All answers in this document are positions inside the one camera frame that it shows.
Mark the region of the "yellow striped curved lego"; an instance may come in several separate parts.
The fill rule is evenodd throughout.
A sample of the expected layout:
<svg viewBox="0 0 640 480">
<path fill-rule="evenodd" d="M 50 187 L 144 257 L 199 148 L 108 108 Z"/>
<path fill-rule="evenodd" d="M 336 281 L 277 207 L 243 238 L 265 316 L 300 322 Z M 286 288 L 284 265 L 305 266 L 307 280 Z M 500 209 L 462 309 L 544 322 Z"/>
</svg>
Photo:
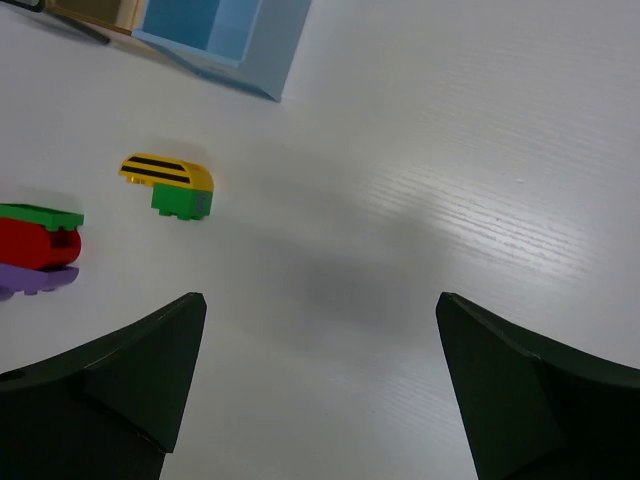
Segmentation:
<svg viewBox="0 0 640 480">
<path fill-rule="evenodd" d="M 190 190 L 214 191 L 210 172 L 201 165 L 179 159 L 135 153 L 120 165 L 118 174 L 128 183 L 150 188 L 168 185 Z"/>
</svg>

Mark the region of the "red rounded lego brick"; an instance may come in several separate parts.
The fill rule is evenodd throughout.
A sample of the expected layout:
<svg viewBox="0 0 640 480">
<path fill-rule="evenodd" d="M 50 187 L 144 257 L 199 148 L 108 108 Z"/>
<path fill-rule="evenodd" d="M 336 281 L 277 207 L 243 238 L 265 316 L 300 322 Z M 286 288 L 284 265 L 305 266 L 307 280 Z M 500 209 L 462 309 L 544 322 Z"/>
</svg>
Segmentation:
<svg viewBox="0 0 640 480">
<path fill-rule="evenodd" d="M 81 248 L 77 230 L 48 231 L 35 223 L 1 219 L 2 264 L 32 270 L 62 267 L 73 263 Z"/>
</svg>

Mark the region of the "purple rounded lego plate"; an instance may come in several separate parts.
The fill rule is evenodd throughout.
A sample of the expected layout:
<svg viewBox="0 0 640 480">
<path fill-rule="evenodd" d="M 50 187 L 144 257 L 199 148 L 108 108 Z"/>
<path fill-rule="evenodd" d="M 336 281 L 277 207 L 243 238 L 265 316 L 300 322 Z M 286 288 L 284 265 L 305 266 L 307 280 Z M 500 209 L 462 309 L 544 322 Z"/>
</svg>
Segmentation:
<svg viewBox="0 0 640 480">
<path fill-rule="evenodd" d="M 48 270 L 32 270 L 23 267 L 1 265 L 1 300 L 9 300 L 15 293 L 33 296 L 40 292 L 54 291 L 73 283 L 79 269 L 72 266 Z"/>
</svg>

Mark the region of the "green lego brick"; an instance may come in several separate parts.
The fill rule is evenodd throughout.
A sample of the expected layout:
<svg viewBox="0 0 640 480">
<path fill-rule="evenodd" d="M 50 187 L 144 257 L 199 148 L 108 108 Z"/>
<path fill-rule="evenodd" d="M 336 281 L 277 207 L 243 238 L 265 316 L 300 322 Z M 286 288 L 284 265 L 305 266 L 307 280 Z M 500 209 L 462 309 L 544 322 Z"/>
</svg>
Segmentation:
<svg viewBox="0 0 640 480">
<path fill-rule="evenodd" d="M 212 201 L 211 191 L 156 184 L 151 207 L 161 216 L 175 216 L 184 221 L 202 220 L 210 215 Z"/>
</svg>

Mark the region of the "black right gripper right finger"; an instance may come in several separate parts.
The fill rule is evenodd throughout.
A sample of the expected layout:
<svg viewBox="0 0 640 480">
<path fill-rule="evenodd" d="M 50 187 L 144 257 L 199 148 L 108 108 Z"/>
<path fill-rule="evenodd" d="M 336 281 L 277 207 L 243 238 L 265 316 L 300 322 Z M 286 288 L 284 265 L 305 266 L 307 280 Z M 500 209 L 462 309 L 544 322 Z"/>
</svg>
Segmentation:
<svg viewBox="0 0 640 480">
<path fill-rule="evenodd" d="M 481 479 L 636 479 L 639 372 L 444 292 L 436 319 Z"/>
</svg>

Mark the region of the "green lego plate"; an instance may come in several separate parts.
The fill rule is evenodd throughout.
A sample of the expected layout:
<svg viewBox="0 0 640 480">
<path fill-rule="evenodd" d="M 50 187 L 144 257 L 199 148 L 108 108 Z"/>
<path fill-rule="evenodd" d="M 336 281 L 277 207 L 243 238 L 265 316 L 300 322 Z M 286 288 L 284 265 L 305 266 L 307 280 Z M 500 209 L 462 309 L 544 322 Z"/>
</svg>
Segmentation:
<svg viewBox="0 0 640 480">
<path fill-rule="evenodd" d="M 71 231 L 84 225 L 82 214 L 30 204 L 2 203 L 1 217 L 40 225 L 53 232 Z"/>
</svg>

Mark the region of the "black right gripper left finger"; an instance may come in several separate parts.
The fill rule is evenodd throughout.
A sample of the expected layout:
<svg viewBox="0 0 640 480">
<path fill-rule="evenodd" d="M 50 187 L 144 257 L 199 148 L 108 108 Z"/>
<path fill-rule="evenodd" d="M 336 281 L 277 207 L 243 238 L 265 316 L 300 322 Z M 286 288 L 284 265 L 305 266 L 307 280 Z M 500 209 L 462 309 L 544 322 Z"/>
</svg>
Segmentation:
<svg viewBox="0 0 640 480">
<path fill-rule="evenodd" d="M 1 376 L 4 479 L 157 479 L 174 452 L 207 305 L 188 293 Z"/>
</svg>

